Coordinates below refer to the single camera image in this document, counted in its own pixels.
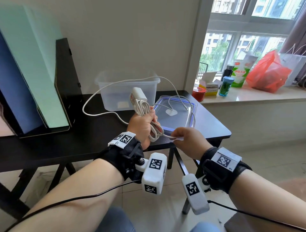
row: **window sill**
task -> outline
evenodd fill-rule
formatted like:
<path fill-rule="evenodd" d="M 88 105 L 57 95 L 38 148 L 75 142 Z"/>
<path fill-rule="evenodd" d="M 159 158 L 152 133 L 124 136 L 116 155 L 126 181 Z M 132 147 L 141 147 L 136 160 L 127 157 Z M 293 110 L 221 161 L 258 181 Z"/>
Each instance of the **window sill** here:
<path fill-rule="evenodd" d="M 276 93 L 253 89 L 246 83 L 242 88 L 231 87 L 226 97 L 207 96 L 201 104 L 232 102 L 265 102 L 265 101 L 306 101 L 306 91 L 299 87 L 282 87 Z"/>

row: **curtain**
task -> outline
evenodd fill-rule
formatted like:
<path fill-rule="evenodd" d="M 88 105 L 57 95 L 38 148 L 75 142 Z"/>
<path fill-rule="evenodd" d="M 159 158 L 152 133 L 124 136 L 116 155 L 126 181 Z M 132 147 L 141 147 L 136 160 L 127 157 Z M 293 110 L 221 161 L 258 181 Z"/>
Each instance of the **curtain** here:
<path fill-rule="evenodd" d="M 280 53 L 286 53 L 294 44 L 295 51 L 297 51 L 297 49 L 299 49 L 301 46 L 306 45 L 306 7 L 303 7 L 302 11 L 300 12 L 292 31 L 280 50 Z M 301 48 L 297 54 L 301 55 L 304 51 L 306 51 L 306 46 Z M 295 79 L 297 82 L 299 82 L 299 85 L 304 88 L 306 88 L 306 86 L 304 86 L 306 85 L 306 78 L 303 78 L 305 75 L 306 64 Z"/>

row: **green tea jar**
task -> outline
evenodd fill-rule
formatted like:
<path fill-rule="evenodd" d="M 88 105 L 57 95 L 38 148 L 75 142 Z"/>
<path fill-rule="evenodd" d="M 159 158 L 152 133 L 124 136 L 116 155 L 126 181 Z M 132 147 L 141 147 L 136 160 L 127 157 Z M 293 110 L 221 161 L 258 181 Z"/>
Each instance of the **green tea jar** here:
<path fill-rule="evenodd" d="M 223 77 L 223 82 L 219 91 L 220 96 L 227 96 L 232 83 L 234 82 L 234 78 L 232 77 Z"/>

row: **forearm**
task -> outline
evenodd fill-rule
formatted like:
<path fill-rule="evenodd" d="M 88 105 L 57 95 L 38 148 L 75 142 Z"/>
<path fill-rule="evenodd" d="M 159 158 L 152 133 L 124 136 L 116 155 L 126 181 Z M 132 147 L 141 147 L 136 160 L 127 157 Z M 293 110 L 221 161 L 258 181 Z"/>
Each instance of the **forearm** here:
<path fill-rule="evenodd" d="M 239 210 L 306 228 L 306 202 L 250 170 L 237 177 L 229 196 Z M 255 231 L 296 231 L 250 216 L 246 218 Z"/>
<path fill-rule="evenodd" d="M 123 176 L 110 163 L 96 159 L 57 185 L 28 213 L 66 199 L 98 194 L 123 183 Z M 99 197 L 65 203 L 41 212 L 11 231 L 94 231 L 110 207 L 118 189 Z"/>

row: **red plastic bag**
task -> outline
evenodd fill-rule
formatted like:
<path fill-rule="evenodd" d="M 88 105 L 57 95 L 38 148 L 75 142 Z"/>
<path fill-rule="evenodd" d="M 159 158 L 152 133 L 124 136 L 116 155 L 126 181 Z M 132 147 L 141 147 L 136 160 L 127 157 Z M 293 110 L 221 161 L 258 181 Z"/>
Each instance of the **red plastic bag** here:
<path fill-rule="evenodd" d="M 275 93 L 285 84 L 291 71 L 281 65 L 278 52 L 273 50 L 259 60 L 247 75 L 246 82 L 254 89 Z"/>

